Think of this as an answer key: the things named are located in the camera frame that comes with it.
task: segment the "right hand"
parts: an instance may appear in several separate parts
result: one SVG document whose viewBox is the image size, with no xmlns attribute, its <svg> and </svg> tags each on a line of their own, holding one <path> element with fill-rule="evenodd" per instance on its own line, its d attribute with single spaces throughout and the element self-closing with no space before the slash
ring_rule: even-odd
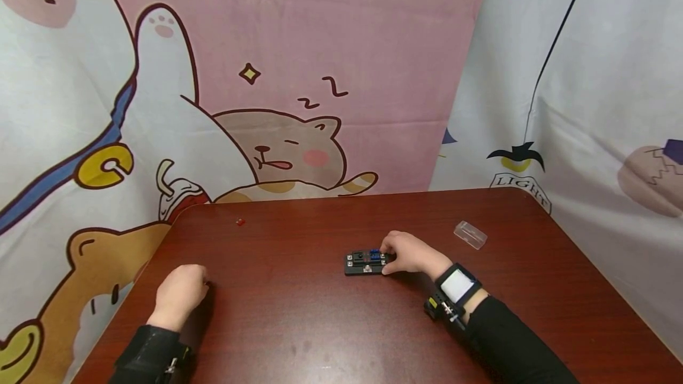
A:
<svg viewBox="0 0 683 384">
<path fill-rule="evenodd" d="M 180 332 L 190 313 L 206 297 L 207 281 L 206 267 L 202 265 L 177 267 L 157 289 L 157 305 L 147 324 Z"/>
<path fill-rule="evenodd" d="M 396 271 L 422 271 L 434 281 L 453 265 L 446 255 L 403 231 L 390 231 L 382 241 L 380 252 L 396 254 L 396 259 L 382 268 L 383 275 Z"/>
</svg>

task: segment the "wooden table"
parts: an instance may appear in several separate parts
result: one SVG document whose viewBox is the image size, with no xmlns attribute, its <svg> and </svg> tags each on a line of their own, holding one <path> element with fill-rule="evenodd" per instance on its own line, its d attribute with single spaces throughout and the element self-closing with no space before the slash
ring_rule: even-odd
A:
<svg viewBox="0 0 683 384">
<path fill-rule="evenodd" d="M 462 220 L 489 236 L 480 251 L 453 235 Z M 489 382 L 423 312 L 426 276 L 343 275 L 345 254 L 394 229 L 463 263 L 582 383 L 683 382 L 681 364 L 531 196 L 482 189 L 189 209 L 75 383 L 106 382 L 157 286 L 185 263 L 204 264 L 216 285 L 194 383 Z"/>
</svg>

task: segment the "black bird illustration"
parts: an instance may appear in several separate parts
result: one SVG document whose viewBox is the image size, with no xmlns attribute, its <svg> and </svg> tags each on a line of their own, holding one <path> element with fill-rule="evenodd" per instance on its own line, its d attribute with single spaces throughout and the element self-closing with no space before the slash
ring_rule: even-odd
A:
<svg viewBox="0 0 683 384">
<path fill-rule="evenodd" d="M 545 165 L 543 164 L 543 158 L 540 153 L 536 150 L 530 150 L 530 147 L 534 143 L 533 141 L 525 142 L 521 146 L 512 146 L 512 151 L 507 150 L 496 150 L 490 155 L 486 156 L 486 159 L 490 158 L 507 158 L 509 160 L 522 162 L 527 159 L 536 160 L 538 164 L 541 165 L 543 172 L 545 172 Z"/>
</svg>

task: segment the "blue collar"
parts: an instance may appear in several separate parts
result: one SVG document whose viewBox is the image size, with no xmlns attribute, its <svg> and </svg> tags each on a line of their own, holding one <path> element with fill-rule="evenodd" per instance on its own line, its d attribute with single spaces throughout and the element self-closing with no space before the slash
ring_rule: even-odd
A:
<svg viewBox="0 0 683 384">
<path fill-rule="evenodd" d="M 84 158 L 95 150 L 109 145 L 109 143 L 121 140 L 121 126 L 126 118 L 126 110 L 132 101 L 133 93 L 135 93 L 135 79 L 131 79 L 119 92 L 111 111 L 111 123 L 95 141 L 40 174 L 7 206 L 0 210 L 0 235 L 30 213 L 50 193 L 70 181 L 78 164 Z"/>
</svg>

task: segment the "clear plastic box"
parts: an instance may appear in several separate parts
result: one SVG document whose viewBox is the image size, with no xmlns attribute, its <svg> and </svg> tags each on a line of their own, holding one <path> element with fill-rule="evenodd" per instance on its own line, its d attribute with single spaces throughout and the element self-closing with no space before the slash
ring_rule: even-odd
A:
<svg viewBox="0 0 683 384">
<path fill-rule="evenodd" d="M 476 228 L 467 221 L 461 221 L 457 226 L 455 226 L 453 234 L 460 237 L 460 239 L 466 241 L 470 246 L 472 246 L 472 248 L 477 250 L 484 246 L 486 239 L 489 237 L 486 236 L 486 234 L 480 229 Z"/>
</svg>

